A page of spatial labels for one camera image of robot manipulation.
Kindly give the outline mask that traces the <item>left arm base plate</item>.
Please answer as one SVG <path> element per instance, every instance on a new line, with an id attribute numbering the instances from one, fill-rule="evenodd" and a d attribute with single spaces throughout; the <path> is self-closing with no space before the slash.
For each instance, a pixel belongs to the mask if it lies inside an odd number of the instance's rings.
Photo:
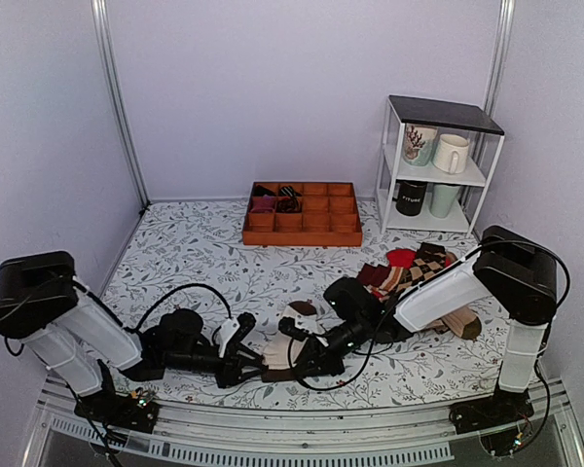
<path id="1" fill-rule="evenodd" d="M 79 397 L 74 410 L 79 417 L 146 434 L 153 433 L 159 412 L 160 405 L 155 402 L 142 405 L 131 396 L 105 390 Z"/>

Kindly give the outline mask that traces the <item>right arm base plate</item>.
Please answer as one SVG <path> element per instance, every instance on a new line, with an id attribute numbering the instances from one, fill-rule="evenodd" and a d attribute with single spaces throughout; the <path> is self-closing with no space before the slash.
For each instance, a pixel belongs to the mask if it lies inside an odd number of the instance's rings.
<path id="1" fill-rule="evenodd" d="M 494 428 L 534 415 L 529 393 L 498 392 L 491 396 L 455 403 L 449 421 L 458 434 Z"/>

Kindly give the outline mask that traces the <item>cream and brown sock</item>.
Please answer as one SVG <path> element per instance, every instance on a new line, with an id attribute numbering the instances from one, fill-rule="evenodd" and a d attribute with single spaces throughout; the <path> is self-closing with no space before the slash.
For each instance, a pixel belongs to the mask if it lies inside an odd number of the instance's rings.
<path id="1" fill-rule="evenodd" d="M 289 303 L 279 316 L 279 320 L 291 318 L 293 323 L 300 319 L 317 329 L 317 311 L 311 301 L 294 301 Z M 264 364 L 267 370 L 261 375 L 262 382 L 294 381 L 290 365 L 287 360 L 287 350 L 292 342 L 291 358 L 295 359 L 305 346 L 305 341 L 296 341 L 277 331 L 263 349 Z"/>

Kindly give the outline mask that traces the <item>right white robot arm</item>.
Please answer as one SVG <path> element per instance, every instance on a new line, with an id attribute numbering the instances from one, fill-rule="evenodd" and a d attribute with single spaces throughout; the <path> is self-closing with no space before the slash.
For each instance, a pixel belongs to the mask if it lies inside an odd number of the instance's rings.
<path id="1" fill-rule="evenodd" d="M 497 388 L 484 404 L 484 416 L 503 424 L 522 405 L 531 374 L 557 310 L 567 297 L 557 291 L 565 262 L 548 248 L 500 226 L 487 228 L 478 246 L 429 279 L 380 301 L 357 279 L 342 277 L 324 293 L 342 322 L 322 334 L 303 330 L 288 318 L 280 331 L 303 341 L 298 355 L 286 355 L 293 378 L 337 376 L 343 358 L 363 343 L 375 343 L 388 324 L 407 338 L 432 321 L 486 297 L 494 298 L 511 320 Z"/>

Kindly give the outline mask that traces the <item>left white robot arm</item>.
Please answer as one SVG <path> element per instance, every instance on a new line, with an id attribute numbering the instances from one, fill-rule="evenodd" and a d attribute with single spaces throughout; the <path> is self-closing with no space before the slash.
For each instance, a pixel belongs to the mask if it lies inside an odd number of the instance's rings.
<path id="1" fill-rule="evenodd" d="M 220 388 L 266 371 L 263 356 L 243 340 L 248 313 L 229 316 L 212 338 L 195 311 L 178 308 L 148 329 L 128 328 L 76 277 L 73 257 L 55 251 L 0 265 L 0 335 L 19 341 L 86 399 L 105 422 L 125 414 L 125 401 L 106 382 L 115 368 L 132 381 L 158 380 L 167 370 L 212 374 Z"/>

